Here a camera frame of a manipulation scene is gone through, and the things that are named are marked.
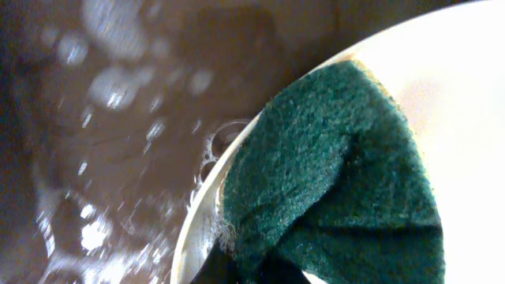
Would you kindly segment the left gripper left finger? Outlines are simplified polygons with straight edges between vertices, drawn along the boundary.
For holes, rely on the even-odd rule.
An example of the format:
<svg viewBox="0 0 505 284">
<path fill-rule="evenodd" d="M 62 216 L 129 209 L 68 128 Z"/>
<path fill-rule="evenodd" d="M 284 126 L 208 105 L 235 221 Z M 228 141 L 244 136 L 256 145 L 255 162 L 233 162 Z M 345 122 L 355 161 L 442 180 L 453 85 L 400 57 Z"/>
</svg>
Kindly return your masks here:
<svg viewBox="0 0 505 284">
<path fill-rule="evenodd" d="M 246 284 L 246 281 L 239 275 L 236 261 L 216 241 L 195 276 L 195 284 Z"/>
</svg>

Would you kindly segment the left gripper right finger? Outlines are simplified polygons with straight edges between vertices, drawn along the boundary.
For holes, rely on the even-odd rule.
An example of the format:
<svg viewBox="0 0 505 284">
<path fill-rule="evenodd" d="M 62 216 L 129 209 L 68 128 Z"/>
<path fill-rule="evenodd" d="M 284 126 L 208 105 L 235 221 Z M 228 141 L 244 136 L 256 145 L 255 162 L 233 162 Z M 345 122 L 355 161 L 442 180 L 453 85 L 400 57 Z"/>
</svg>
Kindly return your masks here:
<svg viewBox="0 0 505 284">
<path fill-rule="evenodd" d="M 293 263 L 275 254 L 269 254 L 261 264 L 259 284 L 310 284 L 310 282 Z"/>
</svg>

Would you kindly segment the white plate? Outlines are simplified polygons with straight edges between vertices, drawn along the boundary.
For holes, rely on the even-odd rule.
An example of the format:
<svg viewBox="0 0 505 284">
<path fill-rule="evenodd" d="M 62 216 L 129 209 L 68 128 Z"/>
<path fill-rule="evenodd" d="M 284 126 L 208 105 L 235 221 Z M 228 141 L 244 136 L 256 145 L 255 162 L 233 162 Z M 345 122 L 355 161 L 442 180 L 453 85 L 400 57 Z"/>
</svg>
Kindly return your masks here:
<svg viewBox="0 0 505 284">
<path fill-rule="evenodd" d="M 503 2 L 462 4 L 404 22 L 310 73 L 344 61 L 361 66 L 407 119 L 440 216 L 441 283 L 503 282 Z M 173 283 L 195 283 L 216 241 L 233 258 L 234 233 L 222 206 L 226 176 L 262 111 L 223 152 L 197 193 L 178 237 Z"/>
</svg>

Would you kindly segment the green and yellow sponge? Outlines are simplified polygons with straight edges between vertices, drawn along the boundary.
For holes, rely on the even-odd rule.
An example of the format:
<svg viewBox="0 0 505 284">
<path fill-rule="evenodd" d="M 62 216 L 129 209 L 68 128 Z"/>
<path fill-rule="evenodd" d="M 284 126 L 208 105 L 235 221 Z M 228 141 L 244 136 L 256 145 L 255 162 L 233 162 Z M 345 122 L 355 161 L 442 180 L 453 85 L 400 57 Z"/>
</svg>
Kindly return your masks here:
<svg viewBox="0 0 505 284">
<path fill-rule="evenodd" d="M 443 231 L 413 134 L 353 61 L 270 101 L 226 176 L 223 217 L 246 283 L 275 254 L 328 283 L 443 282 Z"/>
</svg>

